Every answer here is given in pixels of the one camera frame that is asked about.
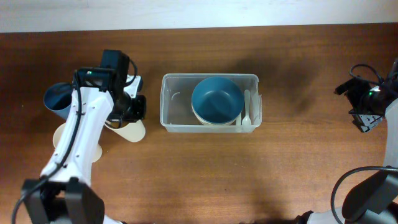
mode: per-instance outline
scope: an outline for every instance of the brown tabletop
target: brown tabletop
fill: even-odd
[[[44,91],[99,65],[103,49],[136,62],[147,97],[142,141],[108,129],[99,140],[92,188],[112,218],[239,223],[324,212],[344,172],[383,162],[385,122],[360,133],[333,91],[356,63],[389,72],[397,24],[0,34],[0,223],[9,223],[24,179],[38,178],[63,123],[43,105]],[[251,134],[168,133],[159,121],[166,73],[256,74],[262,124]],[[343,183],[336,204],[370,174]],[[30,223],[24,206],[17,221]]]

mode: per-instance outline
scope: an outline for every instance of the white wall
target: white wall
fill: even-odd
[[[0,0],[0,32],[398,22],[398,0]]]

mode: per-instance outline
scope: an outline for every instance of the blue cup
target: blue cup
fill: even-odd
[[[73,88],[70,83],[57,83],[44,93],[44,105],[63,119],[68,119]]]

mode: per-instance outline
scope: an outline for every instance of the plastic bin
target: plastic bin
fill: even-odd
[[[192,111],[191,97],[196,85],[210,77],[224,77],[241,89],[250,90],[250,119],[252,125],[243,130],[235,125],[202,125]],[[253,74],[166,74],[160,93],[160,123],[172,133],[251,133],[262,122],[262,101],[258,93],[259,78]]]

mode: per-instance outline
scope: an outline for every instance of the cup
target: cup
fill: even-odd
[[[130,142],[140,141],[144,138],[146,133],[145,126],[141,120],[138,120],[135,123],[128,123],[121,128],[113,128],[108,124],[105,124],[105,126]]]
[[[70,83],[57,83],[44,93],[44,105],[64,120],[68,119],[73,88]]]
[[[57,130],[55,130],[54,135],[52,136],[52,144],[54,145],[55,148],[57,148],[58,142],[61,139],[61,135],[63,133],[63,130],[65,129],[65,125],[66,123],[61,124],[61,126],[59,126]],[[99,144],[97,144],[93,157],[93,162],[96,162],[98,159],[100,159],[101,155],[102,155],[102,147]]]

